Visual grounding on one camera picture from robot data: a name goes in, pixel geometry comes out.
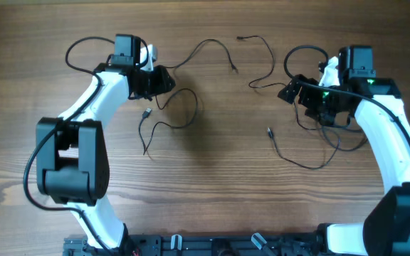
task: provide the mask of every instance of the cable connector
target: cable connector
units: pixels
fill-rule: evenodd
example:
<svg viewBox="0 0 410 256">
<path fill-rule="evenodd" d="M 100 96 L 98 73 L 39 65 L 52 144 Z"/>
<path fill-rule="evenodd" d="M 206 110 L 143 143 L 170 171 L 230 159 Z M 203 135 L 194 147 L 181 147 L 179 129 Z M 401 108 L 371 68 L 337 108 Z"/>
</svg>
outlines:
<svg viewBox="0 0 410 256">
<path fill-rule="evenodd" d="M 270 139 L 272 139 L 275 136 L 273 132 L 271 131 L 270 127 L 267 129 L 267 132 L 268 132 L 268 136 L 270 137 Z"/>
<path fill-rule="evenodd" d="M 151 114 L 151 109 L 148 107 L 145 112 L 143 112 L 142 114 L 142 118 L 147 118 L 149 116 L 149 114 Z"/>
</svg>

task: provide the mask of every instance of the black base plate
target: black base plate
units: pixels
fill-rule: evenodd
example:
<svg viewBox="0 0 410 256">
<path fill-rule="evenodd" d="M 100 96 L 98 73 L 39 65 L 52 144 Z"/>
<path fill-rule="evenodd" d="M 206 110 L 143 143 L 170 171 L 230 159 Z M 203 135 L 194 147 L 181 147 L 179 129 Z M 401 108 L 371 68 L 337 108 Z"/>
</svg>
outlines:
<svg viewBox="0 0 410 256">
<path fill-rule="evenodd" d="M 252 242 L 251 236 L 214 236 L 214 237 L 183 237 L 182 250 L 171 250 L 171 237 L 160 235 L 131 235 L 130 239 L 140 249 L 140 256 L 211 256 L 213 239 L 227 239 L 231 247 L 240 256 L 267 256 Z M 277 236 L 264 236 L 267 246 L 277 256 L 311 256 L 323 255 L 313 252 L 317 235 L 314 233 L 292 233 Z M 86 245 L 84 238 L 66 238 L 64 240 L 63 256 L 93 256 L 107 255 L 103 250 L 95 250 Z"/>
</svg>

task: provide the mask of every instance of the wire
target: wire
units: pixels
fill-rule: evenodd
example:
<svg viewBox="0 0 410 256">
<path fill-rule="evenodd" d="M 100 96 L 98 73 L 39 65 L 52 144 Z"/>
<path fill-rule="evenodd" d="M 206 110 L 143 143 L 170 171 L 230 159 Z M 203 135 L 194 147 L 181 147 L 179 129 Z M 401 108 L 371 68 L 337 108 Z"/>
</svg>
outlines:
<svg viewBox="0 0 410 256">
<path fill-rule="evenodd" d="M 220 46 L 222 46 L 224 48 L 224 50 L 226 51 L 226 53 L 227 53 L 227 58 L 228 58 L 228 61 L 231 64 L 232 70 L 235 70 L 236 72 L 238 72 L 238 69 L 236 68 L 236 66 L 232 62 L 231 54 L 228 52 L 227 47 L 223 43 L 221 43 L 220 41 L 218 41 L 216 39 L 205 39 L 205 40 L 203 40 L 202 42 L 200 42 L 195 47 L 195 49 L 191 52 L 191 54 L 189 54 L 188 58 L 186 58 L 186 60 L 184 60 L 182 63 L 180 63 L 178 65 L 175 65 L 175 66 L 165 66 L 165 68 L 179 68 L 179 67 L 183 66 L 184 64 L 188 63 L 188 61 L 190 61 L 192 59 L 192 57 L 194 57 L 194 54 L 198 51 L 197 49 L 205 42 L 216 42 Z"/>
<path fill-rule="evenodd" d="M 368 138 L 364 135 L 362 140 L 353 148 L 351 149 L 342 149 L 340 147 L 335 146 L 332 141 L 330 140 L 330 138 L 328 137 L 327 133 L 325 132 L 325 130 L 322 130 L 322 134 L 324 136 L 325 141 L 332 147 L 338 149 L 339 151 L 343 151 L 343 152 L 352 152 L 352 151 L 356 151 L 357 149 L 361 148 L 362 146 L 364 146 L 367 142 L 368 142 Z"/>
<path fill-rule="evenodd" d="M 249 87 L 251 87 L 251 88 L 253 88 L 253 89 L 262 89 L 262 88 L 270 87 L 270 86 L 274 86 L 274 85 L 284 85 L 284 86 L 286 86 L 286 85 L 285 85 L 284 83 L 282 83 L 282 82 L 275 82 L 275 83 L 271 83 L 271 84 L 269 84 L 269 85 L 260 85 L 260 86 L 252 85 L 252 84 L 255 83 L 255 82 L 259 82 L 259 81 L 262 81 L 262 80 L 268 78 L 268 77 L 271 75 L 271 73 L 273 73 L 273 71 L 275 70 L 275 63 L 276 63 L 276 61 L 275 61 L 275 55 L 273 54 L 273 51 L 271 50 L 271 48 L 270 48 L 270 46 L 268 45 L 267 41 L 265 41 L 265 39 L 263 39 L 263 37 L 261 37 L 261 36 L 237 36 L 236 38 L 237 38 L 237 40 L 243 40 L 243 39 L 248 39 L 248 38 L 260 38 L 260 39 L 262 39 L 262 41 L 263 41 L 263 42 L 265 43 L 265 45 L 267 46 L 267 49 L 268 49 L 268 51 L 270 52 L 270 55 L 271 55 L 271 70 L 270 70 L 270 72 L 269 72 L 267 75 L 264 75 L 264 76 L 261 77 L 261 78 L 257 78 L 257 79 L 255 79 L 255 80 L 250 81 L 250 82 L 248 83 L 248 86 L 249 86 Z"/>
<path fill-rule="evenodd" d="M 56 125 L 54 129 L 52 129 L 49 133 L 47 133 L 47 135 L 37 144 L 36 148 L 34 149 L 33 153 L 31 154 L 31 156 L 28 159 L 28 162 L 26 163 L 26 167 L 25 167 L 25 171 L 23 174 L 23 190 L 25 192 L 25 196 L 28 199 L 28 201 L 33 204 L 35 207 L 40 208 L 41 210 L 49 210 L 49 211 L 60 211 L 60 210 L 69 210 L 69 211 L 73 211 L 76 212 L 80 218 L 83 219 L 83 222 L 85 223 L 86 227 L 88 228 L 88 230 L 91 232 L 91 235 L 94 237 L 94 239 L 96 240 L 96 242 L 98 242 L 98 244 L 103 248 L 104 251 L 106 251 L 106 253 L 108 255 L 112 255 L 110 249 L 107 248 L 107 246 L 104 244 L 104 242 L 99 238 L 98 234 L 96 233 L 96 231 L 94 230 L 94 228 L 92 227 L 90 221 L 88 220 L 88 218 L 86 217 L 86 215 L 84 214 L 84 212 L 82 210 L 78 210 L 77 208 L 71 208 L 71 207 L 47 207 L 47 206 L 43 206 L 41 205 L 39 202 L 37 202 L 36 200 L 34 200 L 34 198 L 32 197 L 31 193 L 29 192 L 29 187 L 28 187 L 28 177 L 29 177 L 29 171 L 31 170 L 31 166 L 33 165 L 34 159 L 36 158 L 37 154 L 39 153 L 39 151 L 42 149 L 43 145 L 58 131 L 60 131 L 62 128 L 64 128 L 64 126 L 66 126 L 74 117 L 76 117 L 77 115 L 79 115 L 94 99 L 94 97 L 99 93 L 100 88 L 102 87 L 102 79 L 100 78 L 99 75 L 97 75 L 95 72 L 90 71 L 90 70 L 86 70 L 83 68 L 78 68 L 75 67 L 74 65 L 69 63 L 69 53 L 70 51 L 79 43 L 86 41 L 86 40 L 102 40 L 102 41 L 107 41 L 109 43 L 115 43 L 114 41 L 111 41 L 110 39 L 107 38 L 102 38 L 99 36 L 90 36 L 90 37 L 86 37 L 86 38 L 82 38 L 78 41 L 76 41 L 75 43 L 73 43 L 69 49 L 66 51 L 65 54 L 65 63 L 72 69 L 80 71 L 80 72 L 84 72 L 84 73 L 88 73 L 91 74 L 92 76 L 94 76 L 97 80 L 98 80 L 98 84 L 96 85 L 96 89 L 93 91 L 93 93 L 91 94 L 91 96 L 81 105 L 79 106 L 79 108 L 71 115 L 69 116 L 67 119 L 65 119 L 64 121 L 62 121 L 60 124 Z"/>
<path fill-rule="evenodd" d="M 366 100 L 366 101 L 369 101 L 369 102 L 375 104 L 376 106 L 378 106 L 382 110 L 384 110 L 389 115 L 389 117 L 393 120 L 393 122 L 398 126 L 400 132 L 403 134 L 404 139 L 406 140 L 406 142 L 407 142 L 407 144 L 410 148 L 410 136 L 409 136 L 409 133 L 406 131 L 406 128 L 404 128 L 404 126 L 401 123 L 401 121 L 399 120 L 399 118 L 391 110 L 389 110 L 387 107 L 385 107 L 382 103 L 380 103 L 380 102 L 378 102 L 378 101 L 376 101 L 372 98 L 368 98 L 368 97 L 365 97 L 363 95 L 359 95 L 359 94 L 354 93 L 354 92 L 348 92 L 348 91 L 332 89 L 332 88 L 329 88 L 329 87 L 317 86 L 317 85 L 310 84 L 308 82 L 300 81 L 299 79 L 294 77 L 289 72 L 288 65 L 287 65 L 288 64 L 288 59 L 295 51 L 300 50 L 300 49 L 306 49 L 306 48 L 310 48 L 310 49 L 320 51 L 325 56 L 325 63 L 328 63 L 328 54 L 327 54 L 327 52 L 325 52 L 325 50 L 323 50 L 323 49 L 321 49 L 317 46 L 298 46 L 298 47 L 295 47 L 284 58 L 284 71 L 285 71 L 286 75 L 288 75 L 289 78 L 295 80 L 296 82 L 298 82 L 302 86 L 311 87 L 311 88 L 323 90 L 323 91 L 326 91 L 326 92 L 335 92 L 335 93 L 338 93 L 338 94 L 341 94 L 341 95 L 353 96 L 353 97 L 357 97 L 361 100 Z"/>
<path fill-rule="evenodd" d="M 285 157 L 281 154 L 281 151 L 280 151 L 280 149 L 278 148 L 278 145 L 276 144 L 275 135 L 274 135 L 274 133 L 271 131 L 270 128 L 268 128 L 268 136 L 270 137 L 271 141 L 273 142 L 273 145 L 275 146 L 275 149 L 276 149 L 276 153 L 278 153 L 278 156 L 279 156 L 281 159 L 286 160 L 286 161 L 288 161 L 288 162 L 290 162 L 290 163 L 292 163 L 292 164 L 295 164 L 295 165 L 297 165 L 297 166 L 299 166 L 299 167 L 302 167 L 302 168 L 304 168 L 304 169 L 308 169 L 308 170 L 318 170 L 318 169 L 321 169 L 321 168 L 323 168 L 323 167 L 326 167 L 326 166 L 331 162 L 331 160 L 332 160 L 333 157 L 335 156 L 336 152 L 338 151 L 338 147 L 340 146 L 340 143 L 341 143 L 341 138 L 340 138 L 340 136 L 338 135 L 338 133 L 335 132 L 335 131 L 332 131 L 332 130 L 330 130 L 330 131 L 333 132 L 333 133 L 336 135 L 336 137 L 338 138 L 338 143 L 337 143 L 337 146 L 335 147 L 335 150 L 333 151 L 333 154 L 330 156 L 330 158 L 329 158 L 325 163 L 321 164 L 321 165 L 318 166 L 318 167 L 305 166 L 305 165 L 303 165 L 303 164 L 299 164 L 299 163 L 296 162 L 296 161 L 293 161 L 293 160 L 290 160 L 290 159 L 288 159 L 288 158 L 285 158 Z"/>
<path fill-rule="evenodd" d="M 166 122 L 157 122 L 157 123 L 153 126 L 153 130 L 151 131 L 151 137 L 149 138 L 148 144 L 145 146 L 145 142 L 144 142 L 144 140 L 143 140 L 142 133 L 141 133 L 140 130 L 141 130 L 143 121 L 144 121 L 147 117 L 142 117 L 142 120 L 140 120 L 140 123 L 139 123 L 139 137 L 140 137 L 140 139 L 142 140 L 142 144 L 143 144 L 143 154 L 144 154 L 144 155 L 145 155 L 145 153 L 147 153 L 148 147 L 150 146 L 150 144 L 151 144 L 151 142 L 152 142 L 152 140 L 153 140 L 154 130 L 156 129 L 156 127 L 157 127 L 158 124 L 167 125 L 168 127 L 172 128 L 172 129 L 183 129 L 183 128 L 186 128 L 186 127 L 188 127 L 189 125 L 191 125 L 191 124 L 194 123 L 194 120 L 196 119 L 196 116 L 197 116 L 198 113 L 199 113 L 199 100 L 197 99 L 196 93 L 195 93 L 193 90 L 189 89 L 189 88 L 183 88 L 183 89 L 177 90 L 174 94 L 172 94 L 172 95 L 167 99 L 167 101 L 164 103 L 164 106 L 162 106 L 162 107 L 159 106 L 159 102 L 158 102 L 157 97 L 156 97 L 157 107 L 158 107 L 160 110 L 163 110 L 163 109 L 169 104 L 170 100 L 171 100 L 173 97 L 175 97 L 176 95 L 178 95 L 180 92 L 183 92 L 183 91 L 189 91 L 190 93 L 192 93 L 192 95 L 194 96 L 194 99 L 196 100 L 196 108 L 195 108 L 195 110 L 194 110 L 194 114 L 193 114 L 192 118 L 191 118 L 186 124 L 183 124 L 183 125 L 180 125 L 180 126 L 174 126 L 174 125 L 171 125 L 171 124 L 167 124 Z"/>
<path fill-rule="evenodd" d="M 300 127 L 302 127 L 303 129 L 307 130 L 307 131 L 317 131 L 318 128 L 308 128 L 308 127 L 303 126 L 303 125 L 300 123 L 300 120 L 298 119 L 298 107 L 297 107 L 295 101 L 294 101 L 294 103 L 293 103 L 293 106 L 294 106 L 294 109 L 295 109 L 295 119 L 297 120 L 297 124 L 298 124 Z M 347 131 L 347 132 L 355 132 L 355 133 L 357 133 L 357 132 L 358 132 L 358 133 L 363 132 L 363 130 L 361 130 L 361 129 L 348 129 L 347 127 L 348 127 L 348 125 L 346 125 L 346 126 L 342 126 L 342 125 L 333 125 L 333 126 L 330 126 L 330 128 L 343 129 L 343 130 L 345 130 L 345 131 Z M 360 141 L 360 143 L 358 143 L 357 146 L 355 146 L 355 147 L 353 147 L 353 148 L 351 148 L 351 149 L 342 149 L 342 148 L 340 148 L 340 146 L 339 146 L 338 144 L 337 144 L 337 145 L 334 145 L 334 144 L 332 143 L 332 141 L 330 140 L 330 138 L 327 136 L 327 133 L 325 132 L 325 129 L 321 129 L 321 130 L 322 130 L 322 134 L 323 134 L 323 136 L 324 136 L 324 140 L 325 140 L 330 146 L 332 146 L 332 148 L 337 149 L 337 150 L 339 150 L 339 151 L 344 151 L 344 152 L 356 151 L 356 150 L 358 150 L 359 148 L 361 148 L 362 146 L 364 146 L 364 145 L 368 142 L 368 138 L 366 137 L 366 135 L 364 135 L 364 136 L 363 136 L 363 139 Z"/>
<path fill-rule="evenodd" d="M 112 56 L 114 56 L 113 53 L 111 53 L 107 56 L 107 60 L 105 61 L 105 64 L 108 64 L 110 62 L 110 59 L 112 58 Z"/>
</svg>

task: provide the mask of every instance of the wood grain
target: wood grain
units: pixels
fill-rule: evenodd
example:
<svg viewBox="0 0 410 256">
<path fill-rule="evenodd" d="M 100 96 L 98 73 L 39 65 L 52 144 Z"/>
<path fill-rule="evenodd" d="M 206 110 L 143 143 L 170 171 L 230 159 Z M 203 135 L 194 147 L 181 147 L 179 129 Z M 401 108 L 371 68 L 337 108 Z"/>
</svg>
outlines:
<svg viewBox="0 0 410 256">
<path fill-rule="evenodd" d="M 188 96 L 165 111 L 146 100 L 127 102 L 117 111 L 105 131 L 108 194 L 130 233 L 309 231 L 324 222 L 363 221 L 382 197 L 369 145 L 338 152 L 318 171 L 278 158 L 266 127 L 287 157 L 304 164 L 321 164 L 332 148 L 318 134 L 298 128 L 292 106 L 276 97 L 280 87 L 256 91 L 247 86 L 269 71 L 270 56 L 260 40 L 235 38 L 258 34 L 270 43 L 278 63 L 266 82 L 288 82 L 281 63 L 295 46 L 315 44 L 334 55 L 342 46 L 372 45 L 378 75 L 396 80 L 410 121 L 410 1 L 0 6 L 0 255 L 59 255 L 63 238 L 83 233 L 71 214 L 29 205 L 21 177 L 37 121 L 57 116 L 89 85 L 88 75 L 65 65 L 68 46 L 84 36 L 116 33 L 156 45 L 164 65 L 183 61 L 205 38 L 219 39 L 239 70 L 231 71 L 224 50 L 213 43 L 178 69 L 177 87 L 196 91 L 200 115 L 188 129 L 157 129 L 149 156 L 142 155 L 137 136 L 144 109 L 155 109 L 143 126 L 148 137 L 158 120 L 185 122 L 192 111 Z M 71 62 L 94 68 L 111 52 L 112 45 L 86 42 L 73 50 Z M 291 72 L 317 77 L 319 60 L 322 56 L 312 51 L 296 53 Z M 360 139 L 342 136 L 343 146 Z M 35 197 L 52 204 L 39 193 Z"/>
</svg>

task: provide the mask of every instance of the black bracket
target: black bracket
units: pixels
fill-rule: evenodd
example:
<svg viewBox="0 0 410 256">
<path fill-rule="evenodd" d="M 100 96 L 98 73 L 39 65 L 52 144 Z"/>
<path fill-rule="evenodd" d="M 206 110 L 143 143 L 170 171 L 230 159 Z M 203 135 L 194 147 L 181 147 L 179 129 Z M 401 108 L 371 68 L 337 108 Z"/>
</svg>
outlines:
<svg viewBox="0 0 410 256">
<path fill-rule="evenodd" d="M 410 255 L 410 183 L 393 187 L 363 227 L 368 255 Z"/>
<path fill-rule="evenodd" d="M 57 125 L 60 118 L 42 118 L 36 127 L 37 143 Z M 61 157 L 60 150 L 78 147 L 78 158 Z M 85 120 L 63 125 L 37 155 L 37 185 L 55 203 L 68 201 L 95 205 L 107 191 L 110 168 L 100 122 Z"/>
<path fill-rule="evenodd" d="M 99 64 L 94 72 L 115 72 L 127 77 L 129 84 L 129 100 L 152 100 L 156 95 L 170 92 L 176 85 L 167 69 L 157 65 L 153 71 L 147 72 L 126 65 Z"/>
<path fill-rule="evenodd" d="M 115 38 L 115 54 L 111 56 L 113 65 L 129 65 L 135 67 L 140 63 L 141 39 L 133 35 L 117 34 Z"/>
<path fill-rule="evenodd" d="M 286 101 L 289 104 L 293 104 L 295 97 L 297 97 L 298 93 L 302 89 L 302 85 L 300 82 L 308 82 L 312 83 L 313 85 L 318 84 L 318 82 L 314 79 L 307 79 L 304 75 L 296 75 L 289 83 L 288 86 L 284 87 L 279 93 L 278 98 Z"/>
<path fill-rule="evenodd" d="M 347 81 L 351 78 L 375 78 L 373 50 L 371 46 L 347 46 L 340 49 L 338 76 Z"/>
</svg>

